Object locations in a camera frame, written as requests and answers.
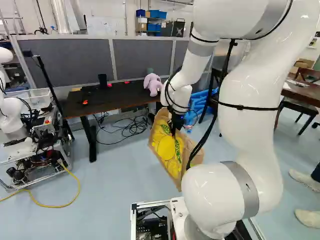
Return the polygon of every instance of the gray ring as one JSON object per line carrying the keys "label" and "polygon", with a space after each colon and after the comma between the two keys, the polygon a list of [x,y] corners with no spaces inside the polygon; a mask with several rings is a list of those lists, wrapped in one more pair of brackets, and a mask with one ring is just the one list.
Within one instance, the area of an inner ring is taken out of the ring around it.
{"label": "gray ring", "polygon": [[289,0],[269,0],[258,23],[241,39],[256,39],[270,32],[284,15]]}
{"label": "gray ring", "polygon": [[192,40],[189,41],[188,50],[200,57],[208,57],[214,53],[214,45],[201,45]]}
{"label": "gray ring", "polygon": [[259,195],[257,188],[247,171],[234,161],[222,161],[235,176],[240,185],[244,200],[243,219],[247,219],[257,215],[259,211]]}

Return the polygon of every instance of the chair leg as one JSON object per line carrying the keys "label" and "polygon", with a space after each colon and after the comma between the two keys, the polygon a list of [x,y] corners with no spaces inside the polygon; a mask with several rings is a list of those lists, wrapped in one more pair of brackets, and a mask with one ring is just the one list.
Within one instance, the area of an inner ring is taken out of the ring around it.
{"label": "chair leg", "polygon": [[278,121],[279,121],[279,117],[280,117],[280,113],[282,111],[282,109],[284,109],[284,105],[282,104],[282,102],[280,103],[279,109],[276,113],[276,117],[275,117],[275,122],[274,122],[274,128],[273,130],[275,131],[278,127]]}
{"label": "chair leg", "polygon": [[310,116],[309,119],[305,122],[305,124],[303,125],[303,127],[301,128],[301,130],[298,133],[298,136],[300,136],[308,127],[308,125],[313,121],[313,119],[316,117],[316,115]]}
{"label": "chair leg", "polygon": [[297,123],[299,121],[299,119],[302,117],[303,113],[300,113],[300,115],[298,116],[298,118],[295,120],[295,123]]}

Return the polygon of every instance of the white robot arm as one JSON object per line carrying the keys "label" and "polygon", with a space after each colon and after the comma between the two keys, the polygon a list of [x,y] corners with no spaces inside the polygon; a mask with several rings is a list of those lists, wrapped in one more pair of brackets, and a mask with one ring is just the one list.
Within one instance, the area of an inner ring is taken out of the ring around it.
{"label": "white robot arm", "polygon": [[[0,47],[0,64],[10,62],[13,58],[14,56],[10,50]],[[23,103],[15,97],[4,98],[6,81],[5,75],[1,70],[0,88],[0,129],[5,134],[12,134],[12,137],[15,138],[14,133],[23,127],[23,123],[20,119]]]}
{"label": "white robot arm", "polygon": [[319,14],[318,0],[194,1],[183,65],[167,86],[182,108],[166,97],[167,82],[161,91],[164,106],[178,114],[187,111],[190,85],[199,80],[219,38],[252,40],[249,55],[226,76],[219,93],[219,127],[238,151],[235,161],[192,167],[182,179],[189,219],[210,238],[223,239],[236,221],[270,211],[281,200],[275,109],[291,66],[316,32]]}

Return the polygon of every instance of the yellow cable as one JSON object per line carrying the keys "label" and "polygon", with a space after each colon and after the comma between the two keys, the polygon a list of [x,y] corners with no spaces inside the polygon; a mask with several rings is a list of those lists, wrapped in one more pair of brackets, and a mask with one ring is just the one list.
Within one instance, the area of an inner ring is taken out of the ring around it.
{"label": "yellow cable", "polygon": [[80,193],[80,189],[81,189],[81,184],[80,184],[80,181],[79,179],[72,173],[70,172],[65,166],[64,164],[62,163],[62,161],[59,161],[59,164],[64,168],[64,170],[67,171],[68,174],[70,174],[72,177],[74,177],[74,179],[77,181],[78,183],[78,192],[76,193],[76,195],[74,196],[74,198],[67,204],[64,204],[64,205],[60,205],[60,206],[51,206],[51,205],[44,205],[44,204],[41,204],[39,203],[35,197],[32,195],[31,191],[29,189],[20,189],[14,193],[12,193],[11,195],[7,196],[7,197],[4,197],[4,198],[1,198],[0,199],[0,202],[4,201],[4,200],[7,200],[9,198],[11,198],[12,196],[18,194],[18,193],[21,193],[21,192],[28,192],[29,195],[30,195],[30,198],[32,199],[32,201],[37,204],[38,206],[40,207],[44,207],[44,208],[51,208],[51,209],[60,209],[60,208],[64,208],[64,207],[67,207],[69,206],[70,204],[72,204],[76,199],[77,197],[79,196],[79,193]]}

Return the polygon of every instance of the plush toy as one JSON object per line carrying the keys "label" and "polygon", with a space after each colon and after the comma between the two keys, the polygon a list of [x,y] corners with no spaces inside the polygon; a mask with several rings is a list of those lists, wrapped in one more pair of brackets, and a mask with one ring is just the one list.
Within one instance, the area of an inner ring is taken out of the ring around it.
{"label": "plush toy", "polygon": [[161,78],[154,73],[148,74],[143,81],[144,89],[148,88],[150,90],[150,96],[155,97],[158,95],[158,89],[162,88]]}

